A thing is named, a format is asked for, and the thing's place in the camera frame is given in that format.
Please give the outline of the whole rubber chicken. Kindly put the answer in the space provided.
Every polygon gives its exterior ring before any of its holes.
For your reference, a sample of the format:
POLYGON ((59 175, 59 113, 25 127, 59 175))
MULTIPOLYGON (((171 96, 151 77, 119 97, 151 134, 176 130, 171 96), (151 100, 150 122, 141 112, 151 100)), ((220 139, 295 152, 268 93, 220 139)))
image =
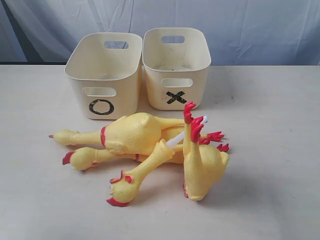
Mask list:
POLYGON ((49 137, 57 143, 68 145, 101 145, 112 154, 149 155, 157 142, 174 137, 184 130, 183 118, 153 116, 146 112, 125 115, 95 132, 80 133, 59 130, 49 137))
POLYGON ((62 164, 71 164, 74 169, 87 171, 95 168, 99 163, 108 162, 116 159, 132 159, 143 162, 149 156, 143 154, 112 154, 107 149, 94 149, 90 147, 79 148, 68 152, 62 159, 62 164))

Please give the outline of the blue-grey backdrop curtain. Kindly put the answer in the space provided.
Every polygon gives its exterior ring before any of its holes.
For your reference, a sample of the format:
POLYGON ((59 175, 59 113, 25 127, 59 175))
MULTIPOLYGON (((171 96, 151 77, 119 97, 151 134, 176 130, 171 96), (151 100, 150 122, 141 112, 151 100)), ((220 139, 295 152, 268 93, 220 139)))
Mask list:
POLYGON ((213 65, 320 63, 317 0, 3 0, 0 60, 63 63, 86 35, 160 27, 202 31, 213 65))

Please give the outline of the chicken head with white tube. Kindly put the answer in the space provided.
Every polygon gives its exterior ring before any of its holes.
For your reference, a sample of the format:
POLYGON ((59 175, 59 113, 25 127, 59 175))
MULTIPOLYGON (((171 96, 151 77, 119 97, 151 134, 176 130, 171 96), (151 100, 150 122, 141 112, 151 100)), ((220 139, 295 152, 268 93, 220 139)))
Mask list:
POLYGON ((128 206, 137 196, 146 176, 163 163, 171 160, 177 152, 182 150, 183 145, 179 142, 186 142, 184 139, 186 134, 187 131, 183 130, 168 141, 160 140, 156 143, 152 153, 142 163, 129 171, 121 171, 119 178, 111 179, 109 192, 111 197, 106 201, 116 207, 128 206))

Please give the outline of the headless rubber chicken body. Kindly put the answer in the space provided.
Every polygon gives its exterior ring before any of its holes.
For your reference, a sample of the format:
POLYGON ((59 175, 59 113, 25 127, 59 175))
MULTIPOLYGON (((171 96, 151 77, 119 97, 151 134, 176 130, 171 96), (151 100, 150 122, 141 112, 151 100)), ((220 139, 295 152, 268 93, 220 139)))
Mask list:
POLYGON ((205 117, 194 118, 192 109, 195 107, 196 104, 190 101, 183 110, 183 188, 185 196, 197 202, 222 178, 230 157, 227 153, 229 144, 210 145, 211 142, 221 141, 224 137, 221 131, 201 133, 205 117))

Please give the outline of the cream bin marked O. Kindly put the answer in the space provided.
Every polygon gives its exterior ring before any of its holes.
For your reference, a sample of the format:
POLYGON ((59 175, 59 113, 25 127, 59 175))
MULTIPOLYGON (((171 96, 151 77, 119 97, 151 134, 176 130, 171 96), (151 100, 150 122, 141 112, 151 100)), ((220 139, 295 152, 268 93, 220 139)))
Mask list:
POLYGON ((133 33, 97 32, 83 37, 64 72, 82 113, 116 120, 138 108, 143 39, 133 33))

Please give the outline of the cream bin marked X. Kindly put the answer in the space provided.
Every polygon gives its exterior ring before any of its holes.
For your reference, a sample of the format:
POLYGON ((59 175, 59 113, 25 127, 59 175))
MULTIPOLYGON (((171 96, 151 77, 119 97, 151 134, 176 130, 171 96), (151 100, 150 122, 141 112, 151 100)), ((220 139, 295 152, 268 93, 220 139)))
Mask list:
POLYGON ((202 102, 211 54, 204 34, 189 27, 147 31, 142 46, 149 104, 158 110, 183 110, 202 102))

